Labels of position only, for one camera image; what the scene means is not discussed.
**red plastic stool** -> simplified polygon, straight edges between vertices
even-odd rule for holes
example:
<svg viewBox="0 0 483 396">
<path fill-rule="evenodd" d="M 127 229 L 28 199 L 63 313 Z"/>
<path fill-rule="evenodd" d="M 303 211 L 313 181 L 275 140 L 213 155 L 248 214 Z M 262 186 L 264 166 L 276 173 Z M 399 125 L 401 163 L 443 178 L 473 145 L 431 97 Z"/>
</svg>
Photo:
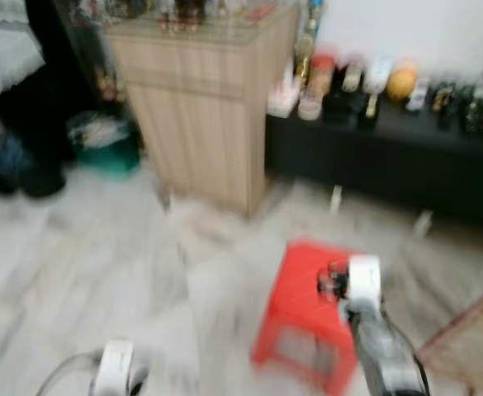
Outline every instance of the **red plastic stool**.
<svg viewBox="0 0 483 396">
<path fill-rule="evenodd" d="M 316 281 L 320 270 L 327 269 L 331 262 L 337 262 L 341 271 L 351 254 L 352 251 L 340 247 L 307 241 L 288 245 L 253 346 L 253 363 L 262 365 L 273 359 L 322 387 L 327 394 L 343 394 L 357 366 L 353 338 L 349 326 L 339 317 L 336 302 L 320 298 Z M 277 353 L 277 340 L 287 328 L 314 336 L 317 343 L 329 344 L 336 351 L 337 361 L 329 375 Z"/>
</svg>

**cabinet top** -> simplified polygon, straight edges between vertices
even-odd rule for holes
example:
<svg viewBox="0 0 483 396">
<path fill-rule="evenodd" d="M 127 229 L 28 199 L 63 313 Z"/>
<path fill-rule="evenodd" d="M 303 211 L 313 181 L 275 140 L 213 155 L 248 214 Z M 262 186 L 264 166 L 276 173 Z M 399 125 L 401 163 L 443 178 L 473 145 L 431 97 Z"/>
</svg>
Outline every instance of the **cabinet top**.
<svg viewBox="0 0 483 396">
<path fill-rule="evenodd" d="M 195 31 L 190 28 L 174 31 L 173 25 L 166 23 L 162 13 L 153 10 L 136 18 L 119 18 L 117 23 L 105 29 L 105 33 L 110 37 L 138 36 L 156 40 L 245 45 L 279 21 L 293 7 L 297 7 L 296 0 L 267 3 L 259 9 L 238 12 L 232 16 L 207 18 L 197 25 Z"/>
</svg>

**wooden cabinet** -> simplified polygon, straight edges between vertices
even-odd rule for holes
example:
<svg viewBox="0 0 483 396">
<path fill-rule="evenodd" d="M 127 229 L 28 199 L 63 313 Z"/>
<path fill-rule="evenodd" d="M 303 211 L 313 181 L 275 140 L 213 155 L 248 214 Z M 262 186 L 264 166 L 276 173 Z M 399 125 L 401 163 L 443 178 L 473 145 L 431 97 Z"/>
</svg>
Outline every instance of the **wooden cabinet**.
<svg viewBox="0 0 483 396">
<path fill-rule="evenodd" d="M 296 20 L 292 2 L 232 31 L 162 35 L 139 19 L 107 32 L 163 187 L 253 213 L 265 189 L 268 89 L 292 54 Z"/>
</svg>

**cabinet door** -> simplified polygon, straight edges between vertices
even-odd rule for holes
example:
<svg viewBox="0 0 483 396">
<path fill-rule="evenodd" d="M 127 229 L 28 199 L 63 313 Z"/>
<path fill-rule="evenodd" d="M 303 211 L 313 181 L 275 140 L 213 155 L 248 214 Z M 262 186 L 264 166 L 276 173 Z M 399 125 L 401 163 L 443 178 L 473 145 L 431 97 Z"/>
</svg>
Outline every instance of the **cabinet door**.
<svg viewBox="0 0 483 396">
<path fill-rule="evenodd" d="M 128 84 L 161 180 L 180 191 L 248 209 L 248 150 L 242 101 Z"/>
</svg>

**floor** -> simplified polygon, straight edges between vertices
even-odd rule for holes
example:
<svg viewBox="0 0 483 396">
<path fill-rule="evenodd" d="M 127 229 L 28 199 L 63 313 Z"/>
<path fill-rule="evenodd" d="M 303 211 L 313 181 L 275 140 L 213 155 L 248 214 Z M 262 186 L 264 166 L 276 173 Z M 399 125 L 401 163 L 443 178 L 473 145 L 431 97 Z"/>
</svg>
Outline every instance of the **floor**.
<svg viewBox="0 0 483 396">
<path fill-rule="evenodd" d="M 274 367 L 254 372 L 248 359 L 287 241 L 316 238 L 374 252 L 388 285 L 408 280 L 399 263 L 421 254 L 455 266 L 483 260 L 481 231 L 443 224 L 419 239 L 412 211 L 344 195 L 340 212 L 330 214 L 327 192 L 305 183 L 277 182 L 247 222 L 180 197 L 164 211 L 147 166 L 128 181 L 84 169 L 68 180 L 52 200 L 0 200 L 0 396 L 36 394 L 63 359 L 111 337 L 153 351 L 145 395 L 317 394 Z M 445 300 L 457 309 L 477 297 L 454 290 Z M 412 309 L 420 309 L 417 300 Z M 433 314 L 439 320 L 410 334 L 417 344 L 447 320 Z M 87 395 L 88 379 L 88 372 L 71 374 L 51 394 Z M 432 389 L 463 394 L 433 376 Z M 368 395 L 360 370 L 348 394 Z"/>
</svg>

